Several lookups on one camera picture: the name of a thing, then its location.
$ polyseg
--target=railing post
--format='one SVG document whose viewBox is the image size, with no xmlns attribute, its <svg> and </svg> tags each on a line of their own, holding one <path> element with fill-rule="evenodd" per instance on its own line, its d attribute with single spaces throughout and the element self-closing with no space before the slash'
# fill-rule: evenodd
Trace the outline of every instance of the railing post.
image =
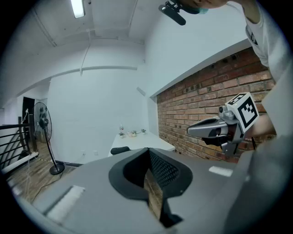
<svg viewBox="0 0 293 234">
<path fill-rule="evenodd" d="M 33 115 L 28 115 L 28 124 L 29 124 L 29 136 L 31 138 L 32 141 L 32 146 L 33 146 L 33 152 L 36 152 L 38 147 L 37 147 L 37 142 L 34 136 L 34 132 L 35 132 L 35 125 L 33 122 Z"/>
<path fill-rule="evenodd" d="M 18 117 L 18 124 L 21 124 L 21 123 L 22 123 L 22 118 L 19 116 Z M 24 145 L 24 141 L 23 141 L 22 127 L 19 127 L 18 130 L 19 130 L 20 144 L 22 144 L 23 149 L 26 149 L 26 147 Z"/>
</svg>

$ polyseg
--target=white cloth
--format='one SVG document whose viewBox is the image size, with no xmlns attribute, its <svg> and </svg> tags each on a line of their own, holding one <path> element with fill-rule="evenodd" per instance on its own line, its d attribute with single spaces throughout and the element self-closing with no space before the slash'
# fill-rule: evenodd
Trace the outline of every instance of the white cloth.
<svg viewBox="0 0 293 234">
<path fill-rule="evenodd" d="M 293 58 L 281 29 L 258 4 L 260 22 L 246 19 L 246 34 L 261 63 L 269 67 L 275 87 L 262 101 L 278 136 L 293 133 Z"/>
</svg>

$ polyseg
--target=white strip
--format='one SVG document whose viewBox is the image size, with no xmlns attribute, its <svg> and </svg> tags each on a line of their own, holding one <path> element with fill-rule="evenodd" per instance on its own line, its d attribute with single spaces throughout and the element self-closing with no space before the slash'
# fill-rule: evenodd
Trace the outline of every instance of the white strip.
<svg viewBox="0 0 293 234">
<path fill-rule="evenodd" d="M 52 221 L 61 224 L 84 191 L 85 188 L 74 185 L 48 212 L 47 217 Z"/>
<path fill-rule="evenodd" d="M 9 166 L 5 167 L 4 169 L 2 169 L 2 173 L 6 174 L 7 172 L 11 171 L 12 169 L 16 168 L 17 166 L 19 166 L 22 163 L 25 163 L 27 161 L 29 161 L 30 159 L 34 158 L 38 156 L 38 152 L 34 152 L 26 157 L 24 157 L 23 159 L 20 159 L 12 164 L 10 164 Z"/>
<path fill-rule="evenodd" d="M 221 176 L 225 176 L 225 177 L 230 177 L 233 173 L 232 169 L 228 169 L 228 168 L 222 168 L 222 167 L 217 167 L 217 166 L 212 166 L 209 169 L 210 172 L 221 175 Z M 250 180 L 250 176 L 246 176 L 245 181 L 249 181 Z"/>
</svg>

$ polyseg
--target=fluorescent light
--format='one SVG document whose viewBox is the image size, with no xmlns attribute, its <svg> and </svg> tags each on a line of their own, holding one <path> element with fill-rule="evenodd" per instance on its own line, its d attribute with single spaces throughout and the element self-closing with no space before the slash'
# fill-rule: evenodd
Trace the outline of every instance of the fluorescent light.
<svg viewBox="0 0 293 234">
<path fill-rule="evenodd" d="M 71 5 L 75 18 L 80 18 L 85 15 L 83 0 L 71 0 Z"/>
</svg>

